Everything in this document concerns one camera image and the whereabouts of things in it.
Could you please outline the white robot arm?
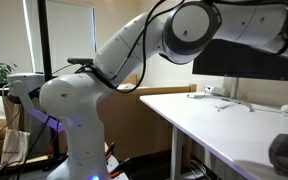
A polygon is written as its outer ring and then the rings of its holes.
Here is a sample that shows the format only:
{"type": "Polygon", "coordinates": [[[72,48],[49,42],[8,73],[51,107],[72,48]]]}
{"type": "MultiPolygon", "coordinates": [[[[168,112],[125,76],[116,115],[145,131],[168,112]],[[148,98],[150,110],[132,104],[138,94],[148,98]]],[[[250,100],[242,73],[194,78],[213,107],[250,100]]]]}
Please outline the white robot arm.
{"type": "Polygon", "coordinates": [[[288,58],[288,0],[190,0],[166,13],[164,22],[153,12],[135,17],[96,53],[88,72],[41,87],[40,104],[63,122],[69,150],[46,180],[110,179],[97,104],[152,55],[183,65],[223,39],[288,58]]]}

